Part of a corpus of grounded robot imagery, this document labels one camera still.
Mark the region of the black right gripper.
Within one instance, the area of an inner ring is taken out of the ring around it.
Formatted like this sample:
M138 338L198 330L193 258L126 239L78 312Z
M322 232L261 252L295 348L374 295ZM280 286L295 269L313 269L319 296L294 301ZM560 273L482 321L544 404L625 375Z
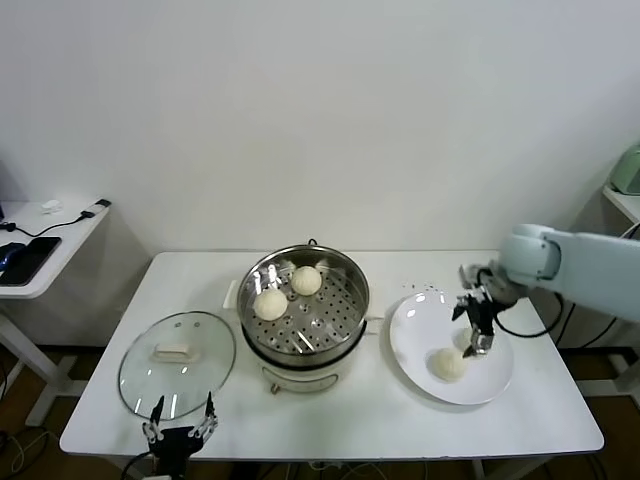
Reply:
M456 321L466 312L473 330L463 357L486 355L494 340L494 305L491 297L486 292L470 292L458 296L451 320Z

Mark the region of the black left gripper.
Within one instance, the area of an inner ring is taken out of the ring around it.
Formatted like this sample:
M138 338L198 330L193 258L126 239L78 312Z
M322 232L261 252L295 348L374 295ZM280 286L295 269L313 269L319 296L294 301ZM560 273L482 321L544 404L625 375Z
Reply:
M189 458L199 452L204 445L203 439L209 439L218 426L212 393L205 402L203 419L191 427L178 427L161 431L159 422L164 408L164 396L161 396L151 411L150 419L142 424L142 431L148 442L149 451L154 457L156 476L185 476Z

